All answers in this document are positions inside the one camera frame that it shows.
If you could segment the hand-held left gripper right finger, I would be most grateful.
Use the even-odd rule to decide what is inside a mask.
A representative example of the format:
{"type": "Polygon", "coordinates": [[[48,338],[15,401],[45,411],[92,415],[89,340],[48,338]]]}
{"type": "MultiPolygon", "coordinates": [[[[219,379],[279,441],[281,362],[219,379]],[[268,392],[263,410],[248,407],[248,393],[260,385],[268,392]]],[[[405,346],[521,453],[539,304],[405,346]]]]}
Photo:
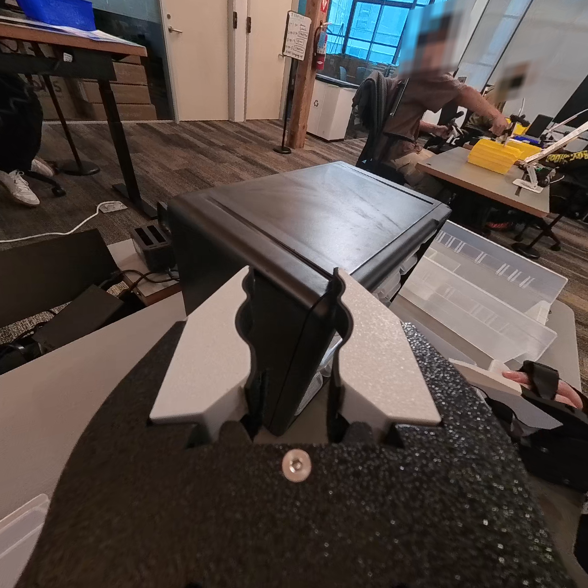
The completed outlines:
{"type": "Polygon", "coordinates": [[[376,440],[397,425],[441,425],[401,320],[341,268],[332,286],[342,342],[332,363],[330,440],[342,440],[353,423],[368,425],[376,440]]]}

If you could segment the large clear plastic bin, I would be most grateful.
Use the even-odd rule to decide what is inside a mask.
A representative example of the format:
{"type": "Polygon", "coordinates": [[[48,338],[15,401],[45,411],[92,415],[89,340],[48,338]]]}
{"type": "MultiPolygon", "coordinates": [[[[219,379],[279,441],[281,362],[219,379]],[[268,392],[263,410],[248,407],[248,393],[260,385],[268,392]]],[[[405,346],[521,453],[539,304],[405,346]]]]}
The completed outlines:
{"type": "Polygon", "coordinates": [[[539,361],[555,342],[548,325],[568,279],[447,221],[390,309],[447,359],[487,369],[539,361]]]}

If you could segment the black drawer cabinet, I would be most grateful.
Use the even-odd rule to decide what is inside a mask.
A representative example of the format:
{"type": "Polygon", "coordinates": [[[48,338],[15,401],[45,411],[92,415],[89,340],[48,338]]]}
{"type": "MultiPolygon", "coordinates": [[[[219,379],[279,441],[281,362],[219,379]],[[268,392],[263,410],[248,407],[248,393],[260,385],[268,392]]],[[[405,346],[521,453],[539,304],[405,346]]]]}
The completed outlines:
{"type": "Polygon", "coordinates": [[[369,293],[397,278],[389,303],[450,208],[343,162],[179,195],[168,222],[187,313],[244,267],[253,271],[257,371],[267,375],[263,425],[284,434],[335,342],[334,268],[369,293]]]}

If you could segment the person's right hand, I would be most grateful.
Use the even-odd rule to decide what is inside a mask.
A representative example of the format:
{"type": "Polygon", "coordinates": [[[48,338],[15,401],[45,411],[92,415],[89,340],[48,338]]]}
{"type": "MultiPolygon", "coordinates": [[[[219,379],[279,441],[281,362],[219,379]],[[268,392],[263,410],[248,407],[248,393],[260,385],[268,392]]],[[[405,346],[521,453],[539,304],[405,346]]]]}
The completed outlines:
{"type": "MultiPolygon", "coordinates": [[[[521,371],[506,370],[502,372],[502,376],[506,379],[518,383],[522,387],[525,387],[529,390],[532,389],[529,376],[521,371]]],[[[568,383],[564,382],[561,379],[558,381],[557,390],[555,392],[555,395],[551,398],[551,400],[584,411],[583,396],[581,396],[580,393],[578,393],[568,383]]]]}

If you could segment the black flat box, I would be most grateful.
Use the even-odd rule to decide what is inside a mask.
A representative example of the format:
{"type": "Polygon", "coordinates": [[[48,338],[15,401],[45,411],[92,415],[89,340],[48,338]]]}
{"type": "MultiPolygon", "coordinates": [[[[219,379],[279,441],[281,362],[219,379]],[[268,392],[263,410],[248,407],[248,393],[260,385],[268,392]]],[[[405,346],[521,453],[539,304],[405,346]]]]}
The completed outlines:
{"type": "Polygon", "coordinates": [[[42,352],[51,352],[106,325],[123,307],[123,300],[89,286],[32,335],[42,352]]]}

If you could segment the black flat panel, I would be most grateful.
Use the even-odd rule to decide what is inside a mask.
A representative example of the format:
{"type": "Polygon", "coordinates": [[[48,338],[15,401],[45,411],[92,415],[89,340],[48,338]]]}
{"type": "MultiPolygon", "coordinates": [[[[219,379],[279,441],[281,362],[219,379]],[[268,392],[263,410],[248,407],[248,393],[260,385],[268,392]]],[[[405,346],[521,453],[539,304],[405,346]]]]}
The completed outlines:
{"type": "Polygon", "coordinates": [[[97,229],[1,251],[1,327],[68,303],[118,272],[97,229]]]}

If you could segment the grey top desk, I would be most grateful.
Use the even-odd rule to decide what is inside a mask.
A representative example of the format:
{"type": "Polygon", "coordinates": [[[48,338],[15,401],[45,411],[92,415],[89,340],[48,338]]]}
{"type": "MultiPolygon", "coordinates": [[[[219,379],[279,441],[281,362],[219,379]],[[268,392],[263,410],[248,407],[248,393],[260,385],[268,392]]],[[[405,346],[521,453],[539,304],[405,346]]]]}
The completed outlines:
{"type": "Polygon", "coordinates": [[[504,174],[489,171],[468,161],[470,151],[454,148],[419,162],[417,169],[452,189],[451,221],[474,233],[488,237],[486,224],[493,208],[500,206],[528,215],[532,222],[550,214],[550,191],[540,192],[516,184],[530,177],[534,169],[515,164],[504,174]]]}

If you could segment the black round base stand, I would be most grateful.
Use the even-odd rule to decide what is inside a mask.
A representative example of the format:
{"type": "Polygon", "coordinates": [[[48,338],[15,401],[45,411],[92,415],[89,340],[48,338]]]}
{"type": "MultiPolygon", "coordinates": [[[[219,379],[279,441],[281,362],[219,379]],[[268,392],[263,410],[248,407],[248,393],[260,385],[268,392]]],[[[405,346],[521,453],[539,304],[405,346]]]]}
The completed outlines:
{"type": "Polygon", "coordinates": [[[100,167],[97,164],[94,164],[93,162],[89,162],[86,160],[82,160],[80,158],[62,111],[56,108],[56,112],[58,114],[58,119],[62,126],[63,133],[65,134],[65,138],[72,152],[72,158],[56,160],[55,164],[57,170],[59,172],[63,172],[74,176],[91,176],[98,174],[100,172],[100,167]]]}

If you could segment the slanted white board stand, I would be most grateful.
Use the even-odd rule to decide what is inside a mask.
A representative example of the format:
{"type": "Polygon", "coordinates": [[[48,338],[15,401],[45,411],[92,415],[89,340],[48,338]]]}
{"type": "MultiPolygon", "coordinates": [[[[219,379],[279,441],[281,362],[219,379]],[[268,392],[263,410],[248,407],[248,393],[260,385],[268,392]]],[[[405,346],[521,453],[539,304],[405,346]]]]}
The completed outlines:
{"type": "Polygon", "coordinates": [[[584,122],[582,125],[578,126],[575,130],[571,131],[567,135],[563,136],[562,139],[549,144],[546,148],[542,149],[540,152],[535,153],[523,160],[517,161],[517,166],[525,172],[528,176],[528,180],[525,179],[514,179],[512,184],[525,189],[527,191],[533,192],[535,194],[540,194],[544,187],[548,186],[549,180],[542,180],[542,183],[537,179],[537,165],[538,162],[542,159],[548,157],[551,153],[554,153],[558,149],[565,147],[568,143],[575,140],[579,137],[582,133],[587,130],[587,122],[584,122]]]}

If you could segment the dark laptop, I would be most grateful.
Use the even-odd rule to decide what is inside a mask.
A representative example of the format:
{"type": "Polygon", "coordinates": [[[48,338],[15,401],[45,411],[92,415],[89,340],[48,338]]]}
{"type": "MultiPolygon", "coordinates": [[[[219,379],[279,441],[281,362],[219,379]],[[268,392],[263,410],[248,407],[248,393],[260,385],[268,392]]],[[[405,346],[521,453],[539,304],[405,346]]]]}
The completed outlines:
{"type": "Polygon", "coordinates": [[[538,114],[530,126],[525,130],[525,136],[538,139],[548,128],[553,118],[548,115],[538,114]]]}

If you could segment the white door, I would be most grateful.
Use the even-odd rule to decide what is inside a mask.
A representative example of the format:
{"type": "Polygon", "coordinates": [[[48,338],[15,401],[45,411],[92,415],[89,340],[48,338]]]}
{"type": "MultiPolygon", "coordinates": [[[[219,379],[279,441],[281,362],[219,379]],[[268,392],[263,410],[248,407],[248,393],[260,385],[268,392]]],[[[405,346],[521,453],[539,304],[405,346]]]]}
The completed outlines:
{"type": "Polygon", "coordinates": [[[277,120],[287,59],[282,55],[292,1],[228,1],[229,120],[277,120]]]}
{"type": "Polygon", "coordinates": [[[175,121],[229,118],[228,2],[160,1],[175,121]]]}

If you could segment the black monitor screen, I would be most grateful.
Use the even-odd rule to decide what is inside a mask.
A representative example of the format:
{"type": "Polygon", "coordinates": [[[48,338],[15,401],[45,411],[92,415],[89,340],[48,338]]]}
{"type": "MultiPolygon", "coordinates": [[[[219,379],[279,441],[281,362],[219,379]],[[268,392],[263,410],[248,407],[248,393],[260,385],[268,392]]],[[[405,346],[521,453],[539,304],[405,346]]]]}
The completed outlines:
{"type": "Polygon", "coordinates": [[[569,120],[566,126],[577,128],[587,121],[587,83],[582,83],[576,88],[575,92],[556,114],[553,122],[562,123],[573,115],[577,116],[569,120]]]}

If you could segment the whiteboard sign stand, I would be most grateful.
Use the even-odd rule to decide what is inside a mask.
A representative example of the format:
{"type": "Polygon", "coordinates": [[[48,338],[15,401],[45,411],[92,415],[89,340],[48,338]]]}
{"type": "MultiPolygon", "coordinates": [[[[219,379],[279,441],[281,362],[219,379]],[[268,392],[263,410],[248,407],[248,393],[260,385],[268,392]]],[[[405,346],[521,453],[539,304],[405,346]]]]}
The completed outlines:
{"type": "Polygon", "coordinates": [[[292,152],[291,149],[286,146],[286,134],[295,88],[295,62],[303,61],[305,59],[311,22],[311,19],[305,15],[296,11],[288,11],[282,55],[290,59],[290,69],[283,107],[282,141],[279,146],[274,147],[273,149],[280,155],[289,155],[292,152]]]}

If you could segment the wooden edged desk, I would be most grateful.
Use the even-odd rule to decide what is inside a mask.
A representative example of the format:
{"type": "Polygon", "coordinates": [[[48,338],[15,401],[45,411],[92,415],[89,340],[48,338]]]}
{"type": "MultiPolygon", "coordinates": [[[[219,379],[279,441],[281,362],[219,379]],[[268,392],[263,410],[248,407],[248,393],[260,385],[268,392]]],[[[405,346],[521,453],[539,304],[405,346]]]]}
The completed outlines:
{"type": "Polygon", "coordinates": [[[36,75],[43,79],[55,105],[58,105],[50,77],[93,79],[98,81],[107,124],[114,144],[123,183],[112,188],[145,218],[157,217],[157,209],[142,199],[122,121],[110,83],[115,80],[114,56],[148,55],[142,45],[119,38],[88,38],[78,29],[62,30],[29,19],[1,16],[1,39],[27,42],[33,54],[1,53],[1,72],[36,75]]]}

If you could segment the small blue bin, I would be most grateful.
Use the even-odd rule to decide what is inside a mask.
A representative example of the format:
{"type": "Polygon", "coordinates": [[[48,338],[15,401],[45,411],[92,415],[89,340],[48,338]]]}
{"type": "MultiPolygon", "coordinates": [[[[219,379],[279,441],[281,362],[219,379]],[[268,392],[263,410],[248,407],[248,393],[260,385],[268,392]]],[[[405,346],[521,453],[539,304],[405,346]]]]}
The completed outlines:
{"type": "Polygon", "coordinates": [[[18,1],[18,5],[28,18],[44,24],[96,30],[90,1],[18,1]]]}

